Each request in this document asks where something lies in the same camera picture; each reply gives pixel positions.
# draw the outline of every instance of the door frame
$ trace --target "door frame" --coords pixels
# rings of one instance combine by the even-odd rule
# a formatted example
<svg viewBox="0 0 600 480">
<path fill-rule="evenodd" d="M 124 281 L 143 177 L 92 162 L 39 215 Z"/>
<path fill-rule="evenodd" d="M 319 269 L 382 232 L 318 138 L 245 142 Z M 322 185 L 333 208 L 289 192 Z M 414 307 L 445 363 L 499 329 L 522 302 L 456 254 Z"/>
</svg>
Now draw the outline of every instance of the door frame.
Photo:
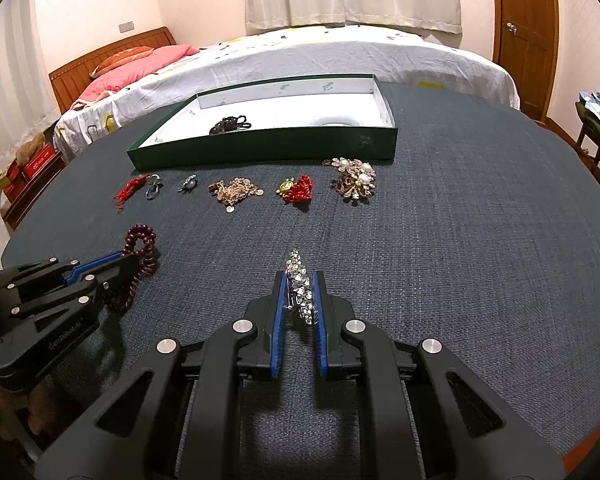
<svg viewBox="0 0 600 480">
<path fill-rule="evenodd" d="M 493 29 L 493 62 L 500 63 L 500 46 L 502 44 L 502 0 L 494 0 L 495 25 Z M 546 114 L 551 102 L 551 95 L 554 91 L 555 70 L 558 65 L 558 44 L 560 36 L 560 13 L 558 9 L 558 0 L 554 0 L 554 51 L 552 52 L 551 72 L 549 73 L 549 86 L 544 99 L 541 122 L 546 119 Z"/>
</svg>

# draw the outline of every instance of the dark gray tablecloth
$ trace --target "dark gray tablecloth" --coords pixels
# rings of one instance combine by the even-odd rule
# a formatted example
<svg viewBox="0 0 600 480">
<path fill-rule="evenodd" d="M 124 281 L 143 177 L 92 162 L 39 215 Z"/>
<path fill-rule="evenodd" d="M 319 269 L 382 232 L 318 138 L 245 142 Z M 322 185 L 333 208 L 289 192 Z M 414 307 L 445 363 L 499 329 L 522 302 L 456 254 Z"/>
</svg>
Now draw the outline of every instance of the dark gray tablecloth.
<svg viewBox="0 0 600 480">
<path fill-rule="evenodd" d="M 59 365 L 62 384 L 87 405 L 165 336 L 208 337 L 268 294 L 299 248 L 360 317 L 405 342 L 439 338 L 558 452 L 585 438 L 600 423 L 600 187 L 566 143 L 520 112 L 381 87 L 400 132 L 368 205 L 330 189 L 333 168 L 261 164 L 161 171 L 160 196 L 137 193 L 118 214 L 112 197 L 134 174 L 125 150 L 165 110 L 69 164 L 16 231 L 6 267 L 102 256 L 137 222 L 155 228 L 162 256 L 133 309 L 122 320 L 103 314 Z M 199 188 L 176 193 L 192 169 Z M 274 194 L 301 173 L 314 181 L 306 213 Z M 206 186 L 236 176 L 266 193 L 227 214 Z M 358 478 L 353 384 L 315 377 L 309 334 L 290 325 L 282 379 L 245 387 L 243 478 Z"/>
</svg>

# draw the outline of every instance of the wall outlet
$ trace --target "wall outlet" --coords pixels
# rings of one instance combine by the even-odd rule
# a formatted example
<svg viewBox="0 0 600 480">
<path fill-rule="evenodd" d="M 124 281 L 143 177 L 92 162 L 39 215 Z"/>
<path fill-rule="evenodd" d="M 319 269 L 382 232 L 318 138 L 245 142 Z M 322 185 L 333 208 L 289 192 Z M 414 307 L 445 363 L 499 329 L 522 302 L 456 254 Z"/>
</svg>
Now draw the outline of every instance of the wall outlet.
<svg viewBox="0 0 600 480">
<path fill-rule="evenodd" d="M 118 28 L 120 29 L 120 34 L 123 34 L 124 32 L 129 32 L 130 30 L 134 30 L 135 26 L 134 26 L 134 22 L 126 22 L 126 23 L 120 23 L 118 25 Z"/>
</svg>

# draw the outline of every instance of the orange pillow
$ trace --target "orange pillow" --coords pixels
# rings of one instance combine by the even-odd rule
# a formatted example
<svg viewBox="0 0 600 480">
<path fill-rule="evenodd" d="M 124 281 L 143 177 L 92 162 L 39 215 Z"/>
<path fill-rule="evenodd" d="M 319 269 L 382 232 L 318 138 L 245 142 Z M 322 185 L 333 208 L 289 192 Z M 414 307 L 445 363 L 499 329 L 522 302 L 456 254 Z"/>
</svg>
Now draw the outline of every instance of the orange pillow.
<svg viewBox="0 0 600 480">
<path fill-rule="evenodd" d="M 107 59 L 93 69 L 93 72 L 89 74 L 89 77 L 96 79 L 102 74 L 106 74 L 110 70 L 113 70 L 114 68 L 126 65 L 127 63 L 135 61 L 136 59 L 147 57 L 153 51 L 154 49 L 150 46 L 135 46 L 133 48 L 123 50 L 122 52 L 114 54 L 113 56 L 107 57 Z"/>
</svg>

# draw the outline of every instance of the wooden headboard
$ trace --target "wooden headboard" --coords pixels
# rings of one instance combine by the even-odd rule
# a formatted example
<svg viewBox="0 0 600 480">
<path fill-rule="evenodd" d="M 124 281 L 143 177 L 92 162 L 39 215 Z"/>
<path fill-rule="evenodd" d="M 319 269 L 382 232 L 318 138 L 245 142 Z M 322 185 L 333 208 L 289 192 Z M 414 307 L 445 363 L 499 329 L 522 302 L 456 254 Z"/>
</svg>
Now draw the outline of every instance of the wooden headboard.
<svg viewBox="0 0 600 480">
<path fill-rule="evenodd" d="M 71 105 L 92 81 L 89 74 L 107 57 L 133 46 L 158 48 L 173 44 L 175 41 L 167 27 L 156 28 L 100 47 L 61 66 L 58 70 L 54 70 L 49 74 L 49 79 L 51 79 L 51 86 L 54 88 L 60 111 L 64 114 L 71 108 Z"/>
</svg>

